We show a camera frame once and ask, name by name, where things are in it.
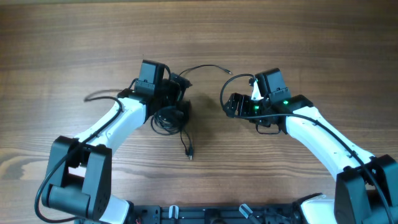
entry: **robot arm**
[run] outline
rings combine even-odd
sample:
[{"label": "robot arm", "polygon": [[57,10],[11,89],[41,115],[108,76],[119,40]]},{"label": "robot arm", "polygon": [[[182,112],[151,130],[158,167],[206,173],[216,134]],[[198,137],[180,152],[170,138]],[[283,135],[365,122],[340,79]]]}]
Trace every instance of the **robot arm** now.
[{"label": "robot arm", "polygon": [[[315,119],[328,127],[328,129],[332,130],[341,140],[349,145],[364,163],[370,162],[370,158],[374,157],[373,154],[356,146],[337,131],[337,129],[323,118],[316,107],[305,106],[293,111],[293,113]],[[319,159],[319,161],[328,169],[334,180],[336,180],[337,174],[343,172],[345,167],[360,166],[358,161],[354,159],[335,138],[333,138],[323,128],[313,124],[312,122],[302,118],[289,116],[286,118],[286,129],[290,136],[300,141],[317,159]]]},{"label": "robot arm", "polygon": [[[111,160],[126,138],[159,110],[176,108],[188,118],[190,104],[182,98],[191,83],[170,72],[169,79],[163,79],[165,69],[169,71],[162,63],[144,60],[134,90],[121,91],[110,111],[91,128],[75,138],[60,136],[54,141],[46,175],[55,172],[42,189],[44,206],[101,223],[135,223],[131,212],[134,205],[111,195]],[[67,156],[71,158],[58,166]],[[38,205],[35,211],[45,222],[63,221],[44,218]]]},{"label": "robot arm", "polygon": [[[249,81],[253,86],[252,95],[233,93],[223,104],[226,85],[244,76],[252,77]],[[304,144],[336,180],[335,200],[314,195],[296,206],[308,223],[392,223],[398,220],[397,163],[388,155],[376,158],[352,143],[328,123],[306,97],[291,97],[278,68],[231,78],[221,90],[220,101],[229,117],[247,119],[267,128],[278,125],[279,130]],[[380,191],[367,190],[367,183]]]},{"label": "robot arm", "polygon": [[[126,138],[137,128],[141,127],[146,121],[146,105],[143,105],[138,100],[130,98],[120,98],[123,104],[122,113],[115,121],[106,127],[97,138],[88,142],[92,146],[100,144],[112,149],[112,155],[118,150],[119,146],[126,140]],[[109,121],[118,111],[119,105],[117,103],[104,115],[97,123],[92,125],[86,131],[78,134],[75,138],[82,142],[88,138],[94,131],[98,130],[104,123]]]}]

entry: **wooden table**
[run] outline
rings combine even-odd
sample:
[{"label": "wooden table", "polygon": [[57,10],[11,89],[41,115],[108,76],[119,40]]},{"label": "wooden table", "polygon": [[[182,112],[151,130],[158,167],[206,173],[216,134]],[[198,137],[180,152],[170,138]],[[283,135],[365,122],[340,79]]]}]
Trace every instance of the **wooden table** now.
[{"label": "wooden table", "polygon": [[[397,5],[355,1],[189,1],[0,8],[0,223],[42,223],[34,196],[52,142],[86,130],[110,101],[88,93],[125,88],[142,59],[174,72],[215,63],[239,73],[279,67],[344,135],[398,159]],[[195,157],[179,136],[148,123],[113,157],[113,194],[136,205],[292,202],[334,195],[334,181],[299,142],[262,136],[230,119],[218,97],[230,76],[190,72],[185,96]],[[250,93],[247,79],[226,91]],[[51,218],[64,217],[44,209]]]}]

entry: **cable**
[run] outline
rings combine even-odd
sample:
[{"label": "cable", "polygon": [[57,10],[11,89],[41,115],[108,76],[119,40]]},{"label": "cable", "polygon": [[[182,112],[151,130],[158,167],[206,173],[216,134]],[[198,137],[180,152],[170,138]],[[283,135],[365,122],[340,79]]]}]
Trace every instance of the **cable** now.
[{"label": "cable", "polygon": [[61,219],[61,220],[51,220],[51,219],[46,218],[45,216],[43,216],[43,214],[41,214],[41,212],[39,210],[40,196],[43,193],[44,187],[47,185],[51,176],[54,175],[54,173],[57,171],[57,169],[65,161],[69,160],[71,158],[71,156],[73,156],[79,149],[84,147],[88,141],[92,140],[97,135],[99,135],[100,132],[102,132],[107,126],[109,126],[122,113],[123,105],[117,98],[115,98],[113,96],[98,96],[98,97],[92,98],[94,95],[97,95],[99,93],[112,92],[112,91],[120,91],[120,90],[100,90],[100,91],[96,91],[92,94],[89,94],[88,96],[85,97],[84,102],[90,102],[90,101],[102,100],[102,99],[114,100],[119,105],[119,109],[116,112],[116,114],[109,121],[107,121],[104,125],[102,125],[102,127],[100,127],[97,131],[95,131],[90,136],[88,136],[88,138],[86,138],[84,141],[79,143],[79,145],[77,145],[74,149],[72,149],[70,152],[68,152],[65,156],[63,156],[62,159],[60,159],[57,162],[57,164],[50,170],[49,174],[47,174],[47,176],[45,177],[45,179],[43,180],[42,184],[40,185],[40,187],[37,191],[35,203],[34,203],[35,213],[42,221],[47,222],[47,223],[63,223],[63,222],[70,222],[70,221],[73,221],[76,219],[80,219],[80,217],[70,217],[70,218],[65,218],[65,219]]},{"label": "cable", "polygon": [[341,140],[333,131],[328,129],[325,125],[321,124],[321,122],[319,122],[318,120],[312,119],[310,117],[300,115],[300,114],[269,114],[269,115],[260,115],[260,116],[238,116],[238,115],[229,113],[227,111],[227,109],[225,108],[224,103],[223,103],[224,90],[225,90],[226,86],[231,81],[233,81],[236,78],[245,77],[245,76],[250,76],[250,77],[253,77],[254,79],[256,79],[255,76],[251,75],[251,74],[236,75],[236,76],[230,78],[223,85],[223,87],[221,89],[221,92],[220,92],[220,103],[221,103],[221,107],[222,107],[222,109],[223,109],[223,111],[225,113],[228,113],[232,118],[241,118],[241,119],[262,119],[262,118],[270,118],[270,117],[281,117],[281,116],[288,117],[288,116],[293,116],[293,117],[297,117],[297,118],[306,119],[307,121],[311,121],[311,122],[315,123],[316,125],[318,125],[322,129],[324,129],[327,133],[332,135],[355,158],[355,160],[361,165],[362,170],[365,171],[366,175],[369,177],[369,179],[372,182],[371,184],[374,185],[374,187],[376,188],[376,190],[377,190],[377,192],[378,192],[378,194],[380,196],[380,200],[383,203],[384,209],[386,210],[389,223],[390,224],[394,224],[394,220],[392,218],[391,210],[389,208],[389,205],[388,205],[388,202],[386,200],[386,197],[385,197],[383,191],[381,190],[379,184],[377,183],[377,181],[373,177],[372,173],[368,170],[368,168],[366,168],[365,163],[357,156],[357,154],[343,140]]},{"label": "cable", "polygon": [[217,68],[223,70],[223,71],[226,72],[226,73],[232,74],[232,72],[229,71],[228,69],[225,69],[225,68],[223,68],[223,67],[221,67],[221,66],[218,66],[218,65],[199,65],[199,66],[195,66],[195,67],[192,67],[192,68],[185,69],[185,70],[182,71],[179,75],[182,75],[184,72],[189,72],[189,71],[192,71],[192,70],[194,70],[194,69],[201,68],[201,67],[207,67],[207,66],[214,66],[214,67],[217,67]]},{"label": "cable", "polygon": [[135,78],[135,79],[132,80],[132,82],[131,82],[131,84],[130,84],[130,86],[129,86],[129,89],[130,89],[130,90],[131,90],[132,85],[133,85],[137,80],[138,80],[138,78]]},{"label": "cable", "polygon": [[[180,133],[180,139],[185,148],[185,155],[187,155],[190,159],[192,159],[193,157],[192,141],[188,132],[185,130],[185,125],[187,125],[189,120],[187,113],[188,111],[182,111],[178,109],[176,106],[166,106],[158,110],[158,112],[156,112],[152,116],[152,118],[150,119],[150,126],[154,130],[154,132],[163,136],[169,136]],[[162,133],[156,130],[154,124],[158,128],[164,130],[166,133]],[[183,132],[187,135],[187,138],[189,140],[188,147],[184,143],[184,140],[182,139]]]},{"label": "cable", "polygon": [[169,73],[169,80],[171,80],[172,79],[172,72],[170,71],[169,66],[164,65],[164,67],[166,68],[167,72]]}]

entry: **black cable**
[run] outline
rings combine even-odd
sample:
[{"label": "black cable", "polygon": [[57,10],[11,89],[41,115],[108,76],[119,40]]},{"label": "black cable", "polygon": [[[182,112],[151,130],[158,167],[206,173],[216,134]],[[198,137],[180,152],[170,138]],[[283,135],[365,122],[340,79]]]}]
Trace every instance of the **black cable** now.
[{"label": "black cable", "polygon": [[194,69],[201,68],[201,67],[207,67],[207,66],[214,66],[214,67],[217,67],[217,68],[223,70],[223,71],[226,72],[226,73],[232,74],[231,71],[229,71],[228,69],[223,68],[223,67],[221,67],[221,66],[219,66],[219,65],[199,65],[199,66],[195,66],[195,67],[192,67],[192,68],[185,69],[185,70],[182,71],[179,75],[182,75],[184,72],[189,72],[189,71],[192,71],[192,70],[194,70]]},{"label": "black cable", "polygon": [[130,84],[130,86],[129,86],[129,89],[131,89],[132,85],[133,85],[137,80],[138,80],[138,78],[135,78],[135,79],[132,80],[132,82],[131,82],[131,84]]},{"label": "black cable", "polygon": [[35,198],[35,203],[34,203],[35,213],[42,221],[47,222],[47,223],[63,223],[63,222],[70,222],[70,221],[73,221],[73,220],[76,220],[76,219],[80,219],[80,217],[70,217],[70,218],[65,218],[65,219],[61,219],[61,220],[51,220],[49,218],[46,218],[45,216],[43,216],[43,214],[41,214],[41,212],[39,210],[40,196],[43,193],[44,187],[47,185],[47,183],[49,182],[51,176],[54,175],[54,173],[57,171],[57,169],[65,161],[69,160],[71,158],[71,156],[73,156],[79,149],[84,147],[85,144],[88,141],[92,140],[97,135],[99,135],[100,132],[102,132],[107,126],[109,126],[121,114],[122,109],[123,109],[123,105],[117,98],[112,97],[112,96],[98,96],[98,97],[92,98],[92,96],[97,95],[99,93],[111,92],[111,91],[120,91],[120,90],[100,90],[100,91],[96,91],[96,92],[94,92],[94,93],[92,93],[92,94],[90,94],[90,95],[85,97],[84,102],[90,102],[90,101],[102,100],[102,99],[114,100],[115,102],[118,103],[119,109],[116,112],[116,114],[109,121],[107,121],[104,125],[102,125],[102,127],[100,127],[97,131],[95,131],[90,136],[88,136],[88,138],[86,138],[84,141],[79,143],[79,145],[77,145],[74,149],[72,149],[70,152],[68,152],[65,156],[63,156],[62,159],[60,159],[57,162],[57,164],[50,170],[49,174],[47,174],[47,176],[45,177],[45,179],[43,180],[42,184],[40,185],[40,187],[39,187],[39,189],[37,191],[36,198]]},{"label": "black cable", "polygon": [[[188,111],[181,111],[181,110],[177,109],[176,106],[166,106],[166,107],[158,110],[152,116],[152,118],[150,119],[150,126],[154,130],[154,132],[156,132],[157,134],[163,135],[163,136],[169,136],[169,135],[180,133],[180,139],[181,139],[182,144],[184,145],[185,154],[190,159],[192,159],[193,147],[192,147],[191,138],[190,138],[188,132],[185,130],[185,126],[188,123],[188,116],[185,113],[188,113]],[[165,131],[166,133],[162,133],[162,132],[156,130],[154,127],[154,124],[158,128]],[[182,139],[183,132],[187,135],[187,138],[189,140],[188,147]]]},{"label": "black cable", "polygon": [[164,65],[164,67],[166,68],[167,72],[169,73],[169,80],[171,80],[172,79],[172,72],[170,71],[169,66]]},{"label": "black cable", "polygon": [[332,135],[355,158],[355,160],[357,160],[357,162],[361,165],[362,170],[365,171],[366,175],[369,177],[369,179],[372,182],[371,184],[374,185],[374,187],[376,188],[376,190],[377,190],[377,192],[378,192],[378,194],[380,196],[381,202],[383,203],[384,209],[386,210],[389,223],[390,224],[394,224],[394,220],[392,218],[391,210],[389,208],[389,205],[388,205],[388,202],[386,200],[386,197],[385,197],[383,191],[381,190],[379,184],[377,183],[376,179],[373,177],[372,173],[368,170],[368,168],[366,168],[365,163],[357,156],[357,154],[343,140],[341,140],[333,131],[328,129],[325,125],[321,124],[321,122],[319,122],[318,120],[312,119],[310,117],[300,115],[300,114],[269,114],[269,115],[260,115],[260,116],[238,116],[238,115],[235,115],[235,114],[230,114],[227,111],[227,109],[225,108],[224,103],[223,103],[224,90],[225,90],[226,86],[231,81],[233,81],[236,78],[245,77],[245,76],[253,77],[254,80],[256,79],[255,76],[251,75],[251,74],[236,75],[236,76],[230,78],[223,85],[223,87],[221,89],[221,92],[220,92],[220,103],[221,103],[221,107],[222,107],[222,109],[223,109],[223,111],[225,113],[228,113],[233,118],[241,118],[241,119],[262,119],[262,118],[270,118],[270,117],[281,117],[281,116],[288,117],[288,116],[293,116],[293,117],[297,117],[297,118],[306,119],[307,121],[311,121],[311,122],[315,123],[316,125],[318,125],[322,129],[324,129],[327,133]]}]

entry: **wooden surface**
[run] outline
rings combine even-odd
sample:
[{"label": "wooden surface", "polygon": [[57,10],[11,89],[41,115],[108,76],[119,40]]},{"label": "wooden surface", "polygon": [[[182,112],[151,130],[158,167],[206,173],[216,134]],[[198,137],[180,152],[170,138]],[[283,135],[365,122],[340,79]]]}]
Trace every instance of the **wooden surface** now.
[{"label": "wooden surface", "polygon": [[[128,86],[142,59],[174,72],[204,63],[234,74],[279,67],[292,94],[312,100],[349,139],[398,159],[397,15],[381,1],[0,7],[0,223],[41,223],[33,202],[52,142],[102,117],[113,103],[83,97]],[[333,179],[299,142],[225,116],[218,97],[229,77],[216,68],[187,75],[194,161],[179,136],[159,136],[147,123],[113,157],[113,194],[137,205],[333,196]],[[248,81],[232,83],[226,97],[234,91],[250,93]]]},{"label": "wooden surface", "polygon": [[0,6],[21,5],[21,4],[74,4],[74,3],[101,3],[101,2],[170,2],[170,1],[196,1],[196,0],[0,0]]}]

